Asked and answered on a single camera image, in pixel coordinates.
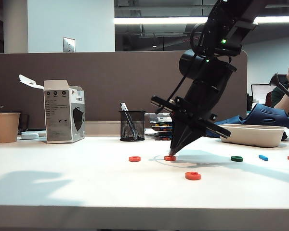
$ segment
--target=cardboard box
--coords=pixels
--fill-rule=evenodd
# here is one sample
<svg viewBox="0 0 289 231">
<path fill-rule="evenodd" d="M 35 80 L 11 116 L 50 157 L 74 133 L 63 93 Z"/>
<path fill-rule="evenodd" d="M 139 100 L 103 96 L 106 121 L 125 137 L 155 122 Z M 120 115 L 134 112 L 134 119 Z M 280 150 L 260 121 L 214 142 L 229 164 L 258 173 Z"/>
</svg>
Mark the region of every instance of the cardboard box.
<svg viewBox="0 0 289 231">
<path fill-rule="evenodd" d="M 20 82 L 44 91 L 47 143 L 72 143 L 85 138 L 84 90 L 66 80 L 46 80 L 44 87 L 20 75 Z"/>
</svg>

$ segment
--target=ceiling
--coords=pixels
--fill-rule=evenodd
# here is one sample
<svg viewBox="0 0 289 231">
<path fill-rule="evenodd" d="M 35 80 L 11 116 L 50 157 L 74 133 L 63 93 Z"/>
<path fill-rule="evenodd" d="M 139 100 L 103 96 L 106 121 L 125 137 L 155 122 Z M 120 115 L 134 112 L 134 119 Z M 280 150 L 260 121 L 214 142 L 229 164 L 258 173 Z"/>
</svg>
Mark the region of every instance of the ceiling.
<svg viewBox="0 0 289 231">
<path fill-rule="evenodd" d="M 114 0 L 115 17 L 207 16 L 215 2 L 216 0 Z M 260 16 L 289 15 L 289 0 L 269 2 Z M 0 0 L 0 53 L 3 53 L 4 43 L 2 9 Z M 193 25 L 115 25 L 116 50 L 187 50 L 192 27 Z M 289 24 L 262 24 L 247 35 L 243 44 L 288 36 Z"/>
</svg>

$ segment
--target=gray partition wall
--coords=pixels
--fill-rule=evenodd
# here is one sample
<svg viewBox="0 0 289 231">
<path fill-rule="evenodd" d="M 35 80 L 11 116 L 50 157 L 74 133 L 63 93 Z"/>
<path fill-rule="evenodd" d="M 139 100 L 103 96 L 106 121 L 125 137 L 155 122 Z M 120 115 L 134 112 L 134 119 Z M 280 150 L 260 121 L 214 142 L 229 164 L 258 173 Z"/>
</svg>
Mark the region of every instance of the gray partition wall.
<svg viewBox="0 0 289 231">
<path fill-rule="evenodd" d="M 43 85 L 66 79 L 85 90 L 86 121 L 119 121 L 119 102 L 129 110 L 154 112 L 152 95 L 166 99 L 181 73 L 183 51 L 0 54 L 0 105 L 30 115 L 30 128 L 44 128 L 43 92 L 19 82 L 22 74 Z M 234 57 L 237 67 L 213 113 L 218 120 L 246 115 L 247 55 Z M 184 97 L 187 79 L 176 95 Z"/>
</svg>

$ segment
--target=computer monitor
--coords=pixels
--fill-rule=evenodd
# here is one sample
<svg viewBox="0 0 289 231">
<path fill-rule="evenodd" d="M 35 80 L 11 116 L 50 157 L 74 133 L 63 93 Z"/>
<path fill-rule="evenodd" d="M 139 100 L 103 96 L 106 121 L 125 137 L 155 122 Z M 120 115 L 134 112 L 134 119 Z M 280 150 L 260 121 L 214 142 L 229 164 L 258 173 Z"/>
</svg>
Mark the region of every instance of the computer monitor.
<svg viewBox="0 0 289 231">
<path fill-rule="evenodd" d="M 271 92 L 276 86 L 270 84 L 252 84 L 251 93 L 253 101 L 259 101 L 261 104 L 265 104 L 265 98 L 267 93 Z"/>
<path fill-rule="evenodd" d="M 278 76 L 278 80 L 281 84 L 289 83 L 286 74 L 277 74 L 277 76 Z"/>
</svg>

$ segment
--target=mask image on box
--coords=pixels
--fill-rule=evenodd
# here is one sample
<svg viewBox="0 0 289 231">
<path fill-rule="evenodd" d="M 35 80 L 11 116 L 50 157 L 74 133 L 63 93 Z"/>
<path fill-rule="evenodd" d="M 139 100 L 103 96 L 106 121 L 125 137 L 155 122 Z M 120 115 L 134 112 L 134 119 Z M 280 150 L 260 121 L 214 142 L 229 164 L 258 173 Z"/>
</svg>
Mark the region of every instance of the mask image on box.
<svg viewBox="0 0 289 231">
<path fill-rule="evenodd" d="M 76 130 L 78 131 L 84 122 L 84 112 L 82 112 L 79 107 L 75 107 L 73 110 L 73 118 Z"/>
</svg>

